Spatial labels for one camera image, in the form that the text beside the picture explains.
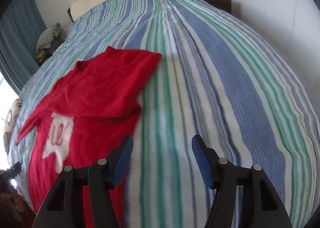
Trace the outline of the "red knit sweater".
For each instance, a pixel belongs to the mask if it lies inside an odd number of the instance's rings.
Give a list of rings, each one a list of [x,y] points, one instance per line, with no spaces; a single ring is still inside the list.
[[[138,97],[161,58],[146,50],[107,47],[92,59],[78,61],[35,107],[17,141],[36,131],[27,175],[36,215],[64,167],[91,166],[119,147],[125,136],[133,138],[142,112]],[[119,227],[124,225],[125,180],[124,174],[110,190]],[[94,227],[87,186],[82,196],[85,227]]]

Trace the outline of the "pile of clothes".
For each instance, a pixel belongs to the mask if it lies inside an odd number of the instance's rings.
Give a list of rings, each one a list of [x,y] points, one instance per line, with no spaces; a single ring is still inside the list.
[[[41,66],[50,58],[55,50],[61,45],[59,40],[62,31],[61,24],[55,23],[49,26],[39,37],[36,44],[36,63]]]

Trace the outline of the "patterned cushion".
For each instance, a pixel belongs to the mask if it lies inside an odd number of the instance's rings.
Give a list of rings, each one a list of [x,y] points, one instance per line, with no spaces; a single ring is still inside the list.
[[[4,120],[3,142],[4,142],[4,150],[6,154],[9,154],[10,139],[11,139],[12,131],[15,126],[16,119],[19,115],[21,106],[22,106],[22,100],[20,98],[17,98],[12,104],[12,107],[8,111],[7,117]]]

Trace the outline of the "striped blue green bedspread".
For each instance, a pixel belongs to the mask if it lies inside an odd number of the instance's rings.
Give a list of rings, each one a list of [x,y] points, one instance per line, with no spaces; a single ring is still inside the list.
[[[107,47],[160,53],[138,97],[123,186],[123,227],[203,227],[214,194],[191,138],[237,166],[260,165],[293,227],[319,206],[319,117],[296,73],[254,30],[203,0],[107,0],[76,19],[65,42],[21,92],[8,160],[21,162],[18,187],[37,210],[57,177],[36,129],[18,134],[38,103],[78,61]]]

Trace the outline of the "teal curtain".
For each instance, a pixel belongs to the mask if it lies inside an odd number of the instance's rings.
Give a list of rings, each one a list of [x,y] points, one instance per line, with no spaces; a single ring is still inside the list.
[[[45,29],[35,0],[12,0],[1,17],[1,74],[17,94],[39,69],[36,44]]]

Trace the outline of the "white wardrobe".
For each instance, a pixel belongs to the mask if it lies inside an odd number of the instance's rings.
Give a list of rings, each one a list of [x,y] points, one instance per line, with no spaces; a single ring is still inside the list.
[[[310,93],[319,88],[319,10],[313,0],[233,0],[233,13],[276,47]]]

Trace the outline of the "dark wooden nightstand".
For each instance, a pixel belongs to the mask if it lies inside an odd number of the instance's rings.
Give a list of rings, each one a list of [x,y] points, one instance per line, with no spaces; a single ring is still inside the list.
[[[232,13],[232,1],[231,0],[204,0],[208,4],[224,10],[225,12],[228,12],[229,14]]]

